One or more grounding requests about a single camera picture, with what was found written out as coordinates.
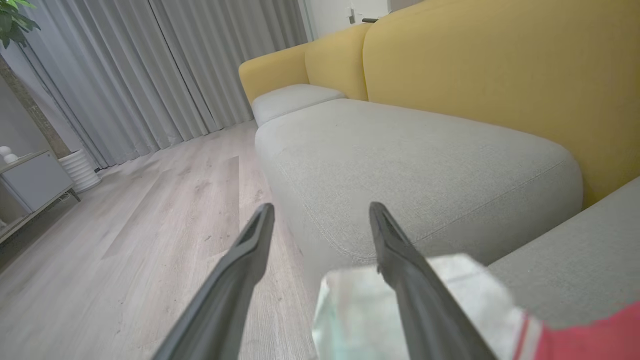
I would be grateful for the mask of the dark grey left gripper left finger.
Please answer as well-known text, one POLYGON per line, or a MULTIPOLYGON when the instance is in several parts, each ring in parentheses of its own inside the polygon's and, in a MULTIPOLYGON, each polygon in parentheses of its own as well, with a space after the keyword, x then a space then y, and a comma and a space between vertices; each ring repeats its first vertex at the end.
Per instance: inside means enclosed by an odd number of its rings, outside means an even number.
POLYGON ((259 205, 158 347, 156 360, 237 360, 268 263, 275 208, 259 205))

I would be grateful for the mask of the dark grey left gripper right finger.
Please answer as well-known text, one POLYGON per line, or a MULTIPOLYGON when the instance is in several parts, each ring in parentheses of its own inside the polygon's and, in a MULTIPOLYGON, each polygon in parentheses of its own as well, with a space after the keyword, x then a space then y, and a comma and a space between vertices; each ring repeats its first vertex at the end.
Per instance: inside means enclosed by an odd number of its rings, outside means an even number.
POLYGON ((412 360, 494 360, 482 335, 381 202, 369 205, 377 271, 397 297, 412 360))

